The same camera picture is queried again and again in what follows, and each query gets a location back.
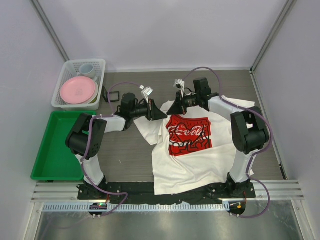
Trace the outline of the white printed t-shirt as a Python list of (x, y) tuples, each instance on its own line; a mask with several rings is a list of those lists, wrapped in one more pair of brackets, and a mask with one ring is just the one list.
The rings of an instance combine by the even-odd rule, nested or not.
[(155, 195), (180, 194), (212, 183), (247, 180), (249, 158), (232, 140), (231, 114), (254, 107), (254, 102), (214, 97), (209, 109), (193, 106), (185, 115), (134, 121), (151, 153)]

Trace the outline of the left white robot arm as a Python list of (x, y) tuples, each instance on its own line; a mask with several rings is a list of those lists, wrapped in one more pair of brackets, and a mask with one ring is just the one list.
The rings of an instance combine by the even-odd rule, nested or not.
[(115, 115), (103, 117), (82, 113), (69, 132), (65, 144), (79, 161), (84, 175), (83, 186), (93, 198), (100, 200), (107, 193), (106, 177), (98, 159), (104, 135), (127, 130), (138, 117), (158, 121), (166, 119), (167, 115), (156, 106), (153, 99), (138, 101), (133, 93), (126, 93)]

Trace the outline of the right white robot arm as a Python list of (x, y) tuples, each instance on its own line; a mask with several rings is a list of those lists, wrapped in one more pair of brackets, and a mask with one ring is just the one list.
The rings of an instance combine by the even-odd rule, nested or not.
[(271, 140), (268, 124), (258, 107), (245, 108), (218, 93), (212, 93), (206, 78), (195, 79), (193, 86), (194, 91), (186, 95), (185, 82), (175, 80), (174, 87), (178, 91), (167, 114), (184, 115), (188, 108), (198, 106), (230, 121), (236, 154), (226, 177), (225, 191), (230, 197), (241, 197), (251, 182), (250, 171), (256, 155)]

